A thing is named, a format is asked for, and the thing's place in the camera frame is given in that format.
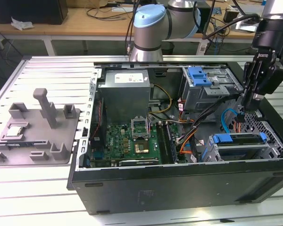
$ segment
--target ram slot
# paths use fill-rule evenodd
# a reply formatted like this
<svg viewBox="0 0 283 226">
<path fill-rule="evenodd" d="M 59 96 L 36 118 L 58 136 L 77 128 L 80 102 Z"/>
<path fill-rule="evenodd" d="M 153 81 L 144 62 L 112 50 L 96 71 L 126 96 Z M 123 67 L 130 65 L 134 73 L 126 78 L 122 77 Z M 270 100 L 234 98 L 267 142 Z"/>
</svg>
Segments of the ram slot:
<svg viewBox="0 0 283 226">
<path fill-rule="evenodd" d="M 168 125 L 166 124 L 156 124 L 158 145 L 160 149 L 162 164 L 175 163 L 176 161 L 176 151 L 170 136 L 170 130 L 168 129 Z"/>
</svg>

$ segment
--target connector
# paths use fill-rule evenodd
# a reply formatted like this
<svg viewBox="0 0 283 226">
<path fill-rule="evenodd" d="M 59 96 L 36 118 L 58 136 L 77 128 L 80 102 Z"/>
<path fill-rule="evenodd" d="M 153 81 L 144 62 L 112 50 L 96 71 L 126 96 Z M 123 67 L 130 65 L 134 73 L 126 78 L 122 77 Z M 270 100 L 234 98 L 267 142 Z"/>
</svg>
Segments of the connector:
<svg viewBox="0 0 283 226">
<path fill-rule="evenodd" d="M 242 123 L 245 123 L 245 118 L 244 118 L 244 114 L 242 113 L 239 113 L 237 114 L 237 116 L 235 117 L 235 121 L 236 122 L 242 122 Z"/>
</svg>

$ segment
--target open computer tower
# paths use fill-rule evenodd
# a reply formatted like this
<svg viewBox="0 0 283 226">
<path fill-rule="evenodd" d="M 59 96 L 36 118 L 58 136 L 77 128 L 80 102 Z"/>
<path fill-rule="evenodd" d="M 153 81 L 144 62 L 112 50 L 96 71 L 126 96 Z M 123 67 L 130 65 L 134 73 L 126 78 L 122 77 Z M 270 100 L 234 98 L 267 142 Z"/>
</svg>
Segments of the open computer tower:
<svg viewBox="0 0 283 226">
<path fill-rule="evenodd" d="M 89 214 L 258 203 L 283 187 L 283 119 L 266 99 L 243 112 L 237 63 L 94 66 L 69 177 Z"/>
</svg>

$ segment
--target white paper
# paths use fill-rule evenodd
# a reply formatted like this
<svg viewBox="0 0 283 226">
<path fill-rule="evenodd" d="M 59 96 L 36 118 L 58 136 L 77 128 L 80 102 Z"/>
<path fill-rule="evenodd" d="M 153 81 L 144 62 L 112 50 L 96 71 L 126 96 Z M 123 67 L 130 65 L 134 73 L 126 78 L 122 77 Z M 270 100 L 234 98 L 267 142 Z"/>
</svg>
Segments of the white paper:
<svg viewBox="0 0 283 226">
<path fill-rule="evenodd" d="M 15 28 L 17 28 L 18 30 L 24 30 L 24 29 L 30 29 L 30 28 L 34 28 L 33 23 L 32 22 L 22 22 L 22 21 L 17 21 L 14 18 L 11 18 L 12 23 L 11 25 Z"/>
<path fill-rule="evenodd" d="M 115 83 L 143 82 L 142 73 L 118 73 L 114 76 Z"/>
</svg>

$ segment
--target yellow cable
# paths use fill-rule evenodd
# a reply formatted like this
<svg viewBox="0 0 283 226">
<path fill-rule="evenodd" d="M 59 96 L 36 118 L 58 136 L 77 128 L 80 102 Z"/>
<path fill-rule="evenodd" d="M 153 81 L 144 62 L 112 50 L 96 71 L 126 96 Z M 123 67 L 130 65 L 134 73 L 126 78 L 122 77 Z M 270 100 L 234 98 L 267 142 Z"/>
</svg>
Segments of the yellow cable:
<svg viewBox="0 0 283 226">
<path fill-rule="evenodd" d="M 172 99 L 171 99 L 171 96 L 170 96 L 170 95 L 168 94 L 168 92 L 165 91 L 161 86 L 156 85 L 156 84 L 154 84 L 154 86 L 160 88 L 162 91 L 164 91 L 164 92 L 168 95 L 169 100 L 170 100 L 170 103 L 169 103 L 169 106 L 168 106 L 166 109 L 164 109 L 164 110 L 157 111 L 157 112 L 149 112 L 149 113 L 163 113 L 163 112 L 166 112 L 166 111 L 169 110 L 169 109 L 171 108 L 171 106 L 172 106 Z"/>
</svg>

